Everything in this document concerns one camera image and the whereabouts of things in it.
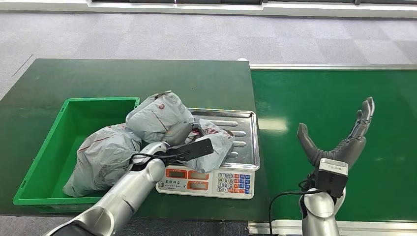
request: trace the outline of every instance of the stainless steel tray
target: stainless steel tray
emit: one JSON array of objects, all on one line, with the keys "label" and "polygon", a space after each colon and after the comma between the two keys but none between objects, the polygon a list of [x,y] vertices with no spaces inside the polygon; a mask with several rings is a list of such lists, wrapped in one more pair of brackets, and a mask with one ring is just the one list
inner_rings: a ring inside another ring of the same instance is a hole
[{"label": "stainless steel tray", "polygon": [[221,168],[259,169],[258,126],[256,114],[251,111],[189,108],[195,118],[207,119],[225,130],[230,130],[236,140],[233,150],[226,156]]}]

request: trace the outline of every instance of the gray plastic bag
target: gray plastic bag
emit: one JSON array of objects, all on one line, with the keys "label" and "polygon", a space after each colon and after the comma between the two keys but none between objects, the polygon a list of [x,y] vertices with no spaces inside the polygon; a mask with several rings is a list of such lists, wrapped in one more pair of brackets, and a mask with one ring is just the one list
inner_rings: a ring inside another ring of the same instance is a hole
[{"label": "gray plastic bag", "polygon": [[91,134],[77,151],[77,164],[63,192],[81,197],[108,190],[126,173],[140,143],[141,139],[125,129],[125,124],[107,126]]},{"label": "gray plastic bag", "polygon": [[145,142],[160,142],[165,132],[180,121],[192,122],[193,116],[173,92],[154,94],[126,116],[126,127]]},{"label": "gray plastic bag", "polygon": [[[200,173],[211,172],[213,169],[218,169],[220,167],[224,158],[233,149],[233,141],[235,140],[235,137],[231,133],[228,133],[226,130],[206,119],[196,118],[195,121],[200,123],[205,134],[203,137],[199,137],[195,141],[210,139],[214,152],[197,159],[179,162]],[[197,133],[192,132],[188,136],[186,142],[194,140],[197,136]]]}]

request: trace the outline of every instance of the keypad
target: keypad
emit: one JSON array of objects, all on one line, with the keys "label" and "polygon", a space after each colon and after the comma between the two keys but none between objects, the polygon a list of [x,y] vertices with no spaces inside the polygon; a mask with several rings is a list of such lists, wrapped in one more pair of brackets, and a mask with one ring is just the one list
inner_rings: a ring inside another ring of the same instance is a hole
[{"label": "keypad", "polygon": [[217,191],[250,194],[251,175],[218,173]]}]

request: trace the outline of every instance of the white baseboard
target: white baseboard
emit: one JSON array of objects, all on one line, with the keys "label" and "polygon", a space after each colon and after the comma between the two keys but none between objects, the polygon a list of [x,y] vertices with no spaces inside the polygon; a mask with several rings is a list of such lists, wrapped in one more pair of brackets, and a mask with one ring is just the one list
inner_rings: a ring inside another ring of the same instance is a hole
[{"label": "white baseboard", "polygon": [[417,5],[268,2],[262,5],[110,3],[89,0],[0,0],[0,10],[417,18]]}]

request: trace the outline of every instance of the black cable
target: black cable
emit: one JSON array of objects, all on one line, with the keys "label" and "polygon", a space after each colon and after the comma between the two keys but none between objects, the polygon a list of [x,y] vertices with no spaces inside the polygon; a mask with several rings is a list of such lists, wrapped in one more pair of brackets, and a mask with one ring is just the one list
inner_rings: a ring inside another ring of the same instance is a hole
[{"label": "black cable", "polygon": [[321,192],[322,192],[321,190],[306,191],[306,192],[283,192],[283,193],[276,195],[272,199],[271,203],[269,204],[269,235],[271,236],[273,235],[272,234],[272,204],[278,197],[281,197],[284,195],[306,195],[306,194],[321,193]]},{"label": "black cable", "polygon": [[152,157],[152,158],[172,158],[172,157],[177,157],[177,156],[183,156],[188,154],[189,152],[183,152],[183,153],[179,153],[179,154],[175,154],[175,155],[152,155],[152,154],[146,154],[146,153],[135,153],[133,154],[130,158],[134,157],[134,156],[148,156],[148,157]]},{"label": "black cable", "polygon": [[307,181],[308,181],[308,179],[305,179],[305,180],[301,181],[300,183],[298,183],[298,187],[302,189],[303,186],[301,186],[301,184],[303,184],[303,183],[305,183]]}]

